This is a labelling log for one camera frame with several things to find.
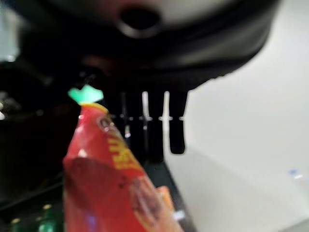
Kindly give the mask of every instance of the white light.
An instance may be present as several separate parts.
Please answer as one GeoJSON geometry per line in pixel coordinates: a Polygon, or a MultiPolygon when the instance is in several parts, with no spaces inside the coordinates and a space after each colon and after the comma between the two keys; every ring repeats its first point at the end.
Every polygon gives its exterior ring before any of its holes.
{"type": "Polygon", "coordinates": [[[183,210],[177,211],[173,214],[173,217],[176,221],[180,221],[185,218],[185,212],[183,210]]]}
{"type": "Polygon", "coordinates": [[[300,178],[303,178],[304,176],[303,175],[297,175],[294,177],[294,179],[300,179],[300,178]]]}
{"type": "Polygon", "coordinates": [[[5,115],[0,112],[0,120],[4,120],[4,119],[5,119],[5,115]]]}
{"type": "Polygon", "coordinates": [[[84,149],[81,149],[81,150],[78,152],[78,156],[79,156],[79,157],[82,157],[82,158],[86,158],[88,155],[87,155],[87,152],[85,152],[84,149]]]}
{"type": "Polygon", "coordinates": [[[15,56],[12,56],[12,55],[8,55],[8,56],[6,57],[6,60],[7,60],[8,62],[14,62],[14,61],[16,60],[16,57],[15,57],[15,56]]]}

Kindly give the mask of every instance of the red snack bag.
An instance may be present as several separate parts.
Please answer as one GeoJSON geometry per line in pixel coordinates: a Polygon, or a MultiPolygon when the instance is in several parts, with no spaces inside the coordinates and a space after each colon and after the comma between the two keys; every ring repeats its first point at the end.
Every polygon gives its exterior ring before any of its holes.
{"type": "Polygon", "coordinates": [[[98,104],[85,104],[64,158],[67,232],[182,232],[98,104]]]}

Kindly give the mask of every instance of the white wall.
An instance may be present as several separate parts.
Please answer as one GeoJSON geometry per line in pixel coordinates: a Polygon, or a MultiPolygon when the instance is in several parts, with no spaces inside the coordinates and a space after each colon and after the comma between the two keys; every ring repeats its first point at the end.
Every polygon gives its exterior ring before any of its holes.
{"type": "Polygon", "coordinates": [[[308,0],[286,0],[253,61],[190,95],[186,156],[168,161],[200,232],[276,232],[309,218],[287,174],[309,174],[308,12],[308,0]]]}

